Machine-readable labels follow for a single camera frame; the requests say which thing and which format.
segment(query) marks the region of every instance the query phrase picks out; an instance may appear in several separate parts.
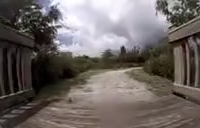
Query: railing post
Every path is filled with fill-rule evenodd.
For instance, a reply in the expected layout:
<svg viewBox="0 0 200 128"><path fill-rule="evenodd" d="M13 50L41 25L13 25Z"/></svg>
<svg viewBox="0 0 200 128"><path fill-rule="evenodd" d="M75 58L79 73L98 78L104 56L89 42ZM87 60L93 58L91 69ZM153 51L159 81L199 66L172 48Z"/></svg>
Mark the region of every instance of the railing post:
<svg viewBox="0 0 200 128"><path fill-rule="evenodd" d="M195 69L196 69L196 72L195 72L195 84L194 84L194 86L195 86L195 87L198 87L198 84L199 84L199 70L200 70L200 67L199 67L199 52L198 52L198 47L197 47L196 41L194 40L194 37L193 37L193 36L189 37L189 39L188 39L188 42L189 42L190 44L193 44L193 48L194 48Z"/></svg>
<svg viewBox="0 0 200 128"><path fill-rule="evenodd" d="M18 78L18 88L19 91L22 90L22 85L21 85L21 53L20 53L20 49L17 49L16 51L16 69L17 69L17 78Z"/></svg>
<svg viewBox="0 0 200 128"><path fill-rule="evenodd" d="M185 43L185 48L186 48L186 68L187 68L187 86L190 86L190 51L189 51L189 44Z"/></svg>
<svg viewBox="0 0 200 128"><path fill-rule="evenodd" d="M5 95L5 89L4 89L4 77L3 77L3 48L0 48L0 88L1 88L1 94Z"/></svg>
<svg viewBox="0 0 200 128"><path fill-rule="evenodd" d="M11 93L14 93L14 87L13 87L13 78L12 78L12 49L9 48L7 51L7 68L8 68L8 80L9 80L9 86Z"/></svg>

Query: shrub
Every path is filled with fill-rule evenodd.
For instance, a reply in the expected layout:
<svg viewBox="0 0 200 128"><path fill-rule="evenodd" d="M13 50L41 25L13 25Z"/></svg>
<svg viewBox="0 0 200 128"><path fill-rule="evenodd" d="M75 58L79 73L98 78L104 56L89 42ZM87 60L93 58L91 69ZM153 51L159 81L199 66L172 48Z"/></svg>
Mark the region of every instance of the shrub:
<svg viewBox="0 0 200 128"><path fill-rule="evenodd" d="M173 80L174 60L171 46L161 45L152 49L149 60L144 64L144 70L149 74Z"/></svg>

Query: tree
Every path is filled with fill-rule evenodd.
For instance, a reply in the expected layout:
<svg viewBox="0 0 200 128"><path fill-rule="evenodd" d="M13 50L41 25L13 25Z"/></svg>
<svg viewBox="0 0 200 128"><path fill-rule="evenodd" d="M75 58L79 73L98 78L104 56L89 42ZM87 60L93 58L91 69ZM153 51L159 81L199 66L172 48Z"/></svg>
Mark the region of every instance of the tree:
<svg viewBox="0 0 200 128"><path fill-rule="evenodd" d="M53 23L60 16L57 6L52 6L47 14L43 14L42 6L36 0L0 1L0 23L34 36L39 50L43 45L52 47L59 27Z"/></svg>
<svg viewBox="0 0 200 128"><path fill-rule="evenodd" d="M124 62L126 60L126 48L125 48L125 46L121 46L121 48L120 48L119 60L121 62Z"/></svg>
<svg viewBox="0 0 200 128"><path fill-rule="evenodd" d="M157 0L156 10L177 27L200 15L200 0Z"/></svg>
<svg viewBox="0 0 200 128"><path fill-rule="evenodd" d="M102 53L102 59L104 61L112 60L113 57L114 57L114 55L112 54L112 50L111 49L107 49Z"/></svg>

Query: grassy road edge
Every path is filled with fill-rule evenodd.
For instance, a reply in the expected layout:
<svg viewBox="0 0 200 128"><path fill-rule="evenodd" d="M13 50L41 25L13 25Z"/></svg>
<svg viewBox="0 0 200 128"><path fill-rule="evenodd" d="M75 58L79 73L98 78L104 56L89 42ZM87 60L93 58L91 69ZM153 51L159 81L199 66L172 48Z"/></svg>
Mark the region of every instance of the grassy road edge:
<svg viewBox="0 0 200 128"><path fill-rule="evenodd" d="M160 76L152 76L143 69L134 69L126 72L131 78L147 84L147 89L157 96L165 96L172 93L173 82Z"/></svg>

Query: cloudy sky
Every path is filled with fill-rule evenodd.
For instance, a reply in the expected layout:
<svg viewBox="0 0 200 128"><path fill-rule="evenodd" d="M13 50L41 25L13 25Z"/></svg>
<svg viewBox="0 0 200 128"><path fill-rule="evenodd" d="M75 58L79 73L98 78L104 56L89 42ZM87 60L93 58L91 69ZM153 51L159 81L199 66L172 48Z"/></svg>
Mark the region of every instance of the cloudy sky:
<svg viewBox="0 0 200 128"><path fill-rule="evenodd" d="M75 55L98 56L104 50L152 44L165 34L155 0L53 0L70 29L59 29L56 42Z"/></svg>

